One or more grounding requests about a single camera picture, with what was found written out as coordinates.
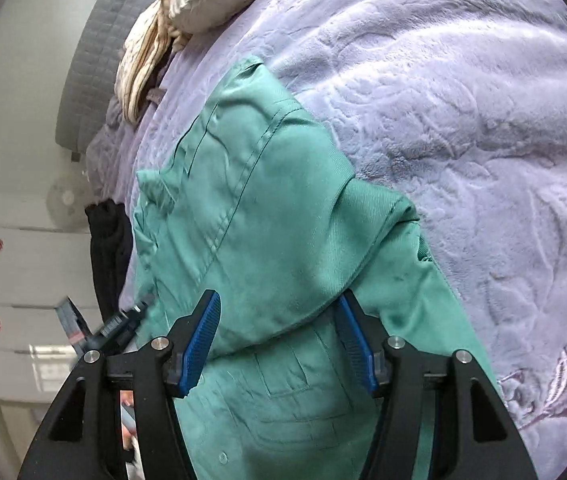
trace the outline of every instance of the shirt pocket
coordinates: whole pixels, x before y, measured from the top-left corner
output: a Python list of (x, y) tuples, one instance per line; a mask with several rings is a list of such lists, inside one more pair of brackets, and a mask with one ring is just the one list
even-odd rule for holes
[(243, 420), (255, 442), (270, 450), (339, 445), (333, 421), (353, 407), (320, 333), (298, 328), (252, 355), (244, 378)]

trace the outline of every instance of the metal pin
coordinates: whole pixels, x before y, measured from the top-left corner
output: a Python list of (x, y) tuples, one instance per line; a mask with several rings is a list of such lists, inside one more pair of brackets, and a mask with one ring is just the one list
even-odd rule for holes
[(401, 350), (404, 346), (406, 346), (406, 340), (398, 335), (391, 335), (388, 337), (388, 346), (395, 350)]
[(96, 363), (99, 361), (99, 357), (101, 357), (99, 350), (90, 350), (84, 354), (84, 361), (86, 363)]
[(472, 354), (467, 350), (457, 350), (454, 356), (465, 365), (472, 361)]
[(164, 348), (167, 348), (167, 346), (170, 344), (170, 341), (167, 339), (167, 337), (156, 337), (150, 344), (152, 345), (152, 348), (154, 348), (154, 350), (163, 350)]

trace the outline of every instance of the bed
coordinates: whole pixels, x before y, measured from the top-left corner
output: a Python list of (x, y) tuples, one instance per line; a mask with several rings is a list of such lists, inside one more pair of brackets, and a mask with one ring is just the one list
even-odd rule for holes
[[(256, 0), (195, 34), (137, 128), (110, 99), (101, 198), (138, 199), (237, 60), (255, 54), (360, 178), (405, 192), (492, 359), (540, 479), (567, 465), (567, 7), (562, 0)], [(132, 304), (135, 256), (121, 304)]]

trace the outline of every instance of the fleece blanket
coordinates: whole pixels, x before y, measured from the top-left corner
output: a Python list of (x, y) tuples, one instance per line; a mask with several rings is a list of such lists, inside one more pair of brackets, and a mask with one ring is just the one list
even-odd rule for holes
[(102, 197), (130, 212), (135, 171), (161, 167), (249, 54), (329, 128), (360, 178), (416, 203), (539, 477), (556, 478), (567, 465), (563, 1), (256, 0), (176, 54), (136, 132), (111, 102), (87, 154)]

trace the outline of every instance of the green garment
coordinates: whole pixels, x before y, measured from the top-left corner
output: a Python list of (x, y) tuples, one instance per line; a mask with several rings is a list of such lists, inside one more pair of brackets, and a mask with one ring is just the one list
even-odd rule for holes
[[(378, 407), (326, 310), (347, 287), (388, 333), (428, 352), (466, 348), (489, 370), (414, 205), (355, 179), (260, 59), (236, 64), (163, 169), (137, 176), (137, 289), (158, 298), (139, 342), (206, 288), (221, 296), (201, 381), (175, 401), (199, 479), (358, 478)], [(428, 464), (420, 455), (415, 476)]]

